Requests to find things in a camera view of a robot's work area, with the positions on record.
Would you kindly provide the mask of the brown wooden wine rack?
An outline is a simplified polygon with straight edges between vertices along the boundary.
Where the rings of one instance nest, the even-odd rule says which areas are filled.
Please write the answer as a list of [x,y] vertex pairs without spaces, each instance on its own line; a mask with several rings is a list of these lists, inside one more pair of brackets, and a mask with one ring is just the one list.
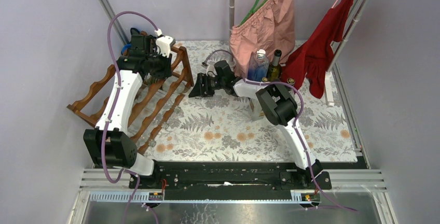
[[[176,53],[171,64],[172,77],[167,80],[148,77],[135,94],[128,126],[135,124],[139,127],[137,132],[131,136],[132,141],[136,144],[155,139],[162,129],[161,124],[168,121],[174,113],[175,107],[179,106],[184,98],[184,93],[194,86],[186,47],[175,45],[171,48],[171,51]],[[81,110],[109,81],[113,80],[114,75],[114,65],[110,65],[105,76],[90,85],[87,95],[83,99],[67,105],[67,108],[94,127],[98,119],[104,114],[109,98],[106,98],[103,106],[92,115],[86,115]],[[147,150],[145,143],[138,148],[138,152],[141,154],[144,154]]]

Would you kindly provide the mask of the clear round glass bottle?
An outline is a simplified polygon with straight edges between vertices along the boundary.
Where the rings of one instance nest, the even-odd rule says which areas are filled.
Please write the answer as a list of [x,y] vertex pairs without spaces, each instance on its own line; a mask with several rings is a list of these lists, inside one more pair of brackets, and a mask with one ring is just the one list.
[[183,117],[185,117],[185,113],[180,106],[176,106],[174,109],[173,116],[175,118],[183,118]]

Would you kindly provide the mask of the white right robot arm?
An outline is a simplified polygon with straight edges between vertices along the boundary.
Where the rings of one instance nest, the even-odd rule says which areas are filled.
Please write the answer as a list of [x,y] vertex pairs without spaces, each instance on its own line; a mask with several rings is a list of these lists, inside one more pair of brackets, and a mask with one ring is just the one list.
[[293,153],[294,163],[299,170],[297,175],[299,185],[310,189],[318,182],[318,174],[323,171],[321,162],[312,154],[305,141],[305,136],[299,125],[302,109],[289,89],[293,86],[284,82],[257,82],[237,77],[229,64],[219,61],[214,64],[214,70],[199,73],[189,97],[213,96],[216,90],[224,90],[235,97],[248,97],[257,100],[267,120],[278,127]]

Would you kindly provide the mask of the clear labelled square bottle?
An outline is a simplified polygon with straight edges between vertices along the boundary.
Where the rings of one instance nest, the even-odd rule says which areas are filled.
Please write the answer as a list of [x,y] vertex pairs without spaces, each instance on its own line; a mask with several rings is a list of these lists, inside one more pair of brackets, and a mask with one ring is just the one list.
[[170,126],[170,124],[169,124],[168,122],[163,122],[163,123],[161,124],[161,128],[164,129],[164,130],[168,129],[169,126]]

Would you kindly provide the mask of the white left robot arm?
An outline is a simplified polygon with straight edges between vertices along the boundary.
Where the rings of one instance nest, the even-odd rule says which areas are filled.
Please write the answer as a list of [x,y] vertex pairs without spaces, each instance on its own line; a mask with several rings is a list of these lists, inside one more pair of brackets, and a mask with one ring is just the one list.
[[141,182],[148,188],[157,187],[161,175],[154,170],[152,159],[138,153],[128,136],[128,121],[145,77],[166,79],[172,75],[171,48],[174,44],[175,39],[170,36],[133,34],[127,54],[116,61],[119,71],[114,76],[105,110],[94,129],[86,129],[83,135],[95,165],[128,169],[141,175]]

